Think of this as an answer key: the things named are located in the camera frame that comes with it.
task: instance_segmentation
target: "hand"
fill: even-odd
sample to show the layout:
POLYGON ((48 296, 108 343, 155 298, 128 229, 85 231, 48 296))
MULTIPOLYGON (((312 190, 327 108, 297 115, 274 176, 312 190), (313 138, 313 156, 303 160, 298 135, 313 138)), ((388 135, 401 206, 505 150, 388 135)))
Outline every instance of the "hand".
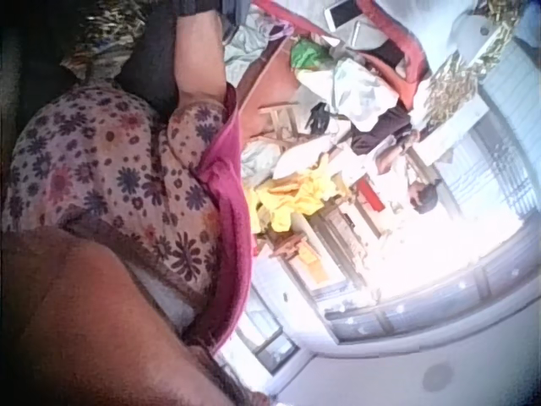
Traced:
POLYGON ((412 130, 412 133, 404 141, 404 151, 411 148, 419 140, 421 140, 421 134, 416 129, 412 130))

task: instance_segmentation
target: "man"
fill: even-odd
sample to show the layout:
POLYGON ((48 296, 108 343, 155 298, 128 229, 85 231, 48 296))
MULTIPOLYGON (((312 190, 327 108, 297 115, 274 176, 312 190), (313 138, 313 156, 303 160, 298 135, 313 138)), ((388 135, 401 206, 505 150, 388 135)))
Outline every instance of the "man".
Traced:
POLYGON ((411 176, 405 155, 418 140, 417 130, 398 141, 394 135, 389 135, 369 153, 372 159, 367 173, 384 204, 411 206, 417 213, 424 214, 438 204, 436 186, 439 182, 425 184, 411 176))

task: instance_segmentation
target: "floral print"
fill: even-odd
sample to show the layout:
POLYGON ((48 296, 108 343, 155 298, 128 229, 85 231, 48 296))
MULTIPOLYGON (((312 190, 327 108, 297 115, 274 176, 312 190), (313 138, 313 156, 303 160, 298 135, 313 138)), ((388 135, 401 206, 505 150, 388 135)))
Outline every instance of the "floral print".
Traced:
POLYGON ((70 169, 66 165, 56 168, 50 177, 49 200, 57 205, 64 197, 69 195, 74 184, 71 181, 70 169))
POLYGON ((169 284, 189 294, 188 303, 191 295, 202 303, 212 291, 221 230, 193 170, 223 112, 201 102, 165 125, 144 101, 113 88, 60 97, 18 139, 3 230, 58 225, 76 209, 95 223, 92 230, 106 227, 107 241, 151 258, 169 284))
POLYGON ((37 155, 43 150, 45 150, 45 147, 47 145, 47 141, 43 137, 35 137, 28 145, 28 148, 26 150, 30 155, 37 155))
POLYGON ((81 182, 82 184, 88 184, 94 180, 92 165, 88 162, 80 163, 75 169, 75 178, 77 182, 81 182))
POLYGON ((205 193, 198 185, 191 186, 186 192, 186 205, 191 210, 201 210, 206 203, 205 193))
POLYGON ((45 179, 51 171, 51 154, 48 152, 44 155, 39 155, 32 164, 34 175, 38 179, 45 179))
POLYGON ((203 263, 199 257, 201 249, 195 245, 195 239, 191 239, 188 233, 184 233, 182 236, 178 233, 177 236, 175 245, 178 249, 172 252, 172 256, 178 258, 178 261, 174 262, 172 267, 178 268, 178 272, 189 282, 201 273, 199 269, 199 265, 203 263))
POLYGON ((216 134, 216 126, 214 124, 200 124, 195 127, 195 133, 206 144, 210 144, 214 138, 214 134, 216 134))
POLYGON ((95 216, 101 216, 108 212, 104 197, 95 190, 91 190, 86 194, 85 207, 95 216))
POLYGON ((122 167, 118 171, 118 187, 122 193, 127 193, 128 195, 133 195, 136 190, 139 188, 139 181, 141 177, 139 171, 132 167, 122 167))

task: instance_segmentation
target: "person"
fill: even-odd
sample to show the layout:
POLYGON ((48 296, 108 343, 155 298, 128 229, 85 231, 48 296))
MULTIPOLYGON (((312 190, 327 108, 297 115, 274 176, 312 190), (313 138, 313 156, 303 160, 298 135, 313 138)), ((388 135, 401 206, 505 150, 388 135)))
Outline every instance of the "person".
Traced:
POLYGON ((438 182, 425 184, 417 179, 410 181, 405 154, 418 140, 417 130, 404 135, 399 141, 394 135, 389 135, 369 153, 372 160, 367 172, 374 180, 384 204, 412 207, 417 213, 425 214, 438 204, 438 182))
POLYGON ((242 314, 251 250, 221 22, 201 4, 177 18, 168 123, 93 84, 43 107, 17 141, 2 230, 3 366, 24 377, 11 380, 18 396, 267 404, 210 356, 242 314))

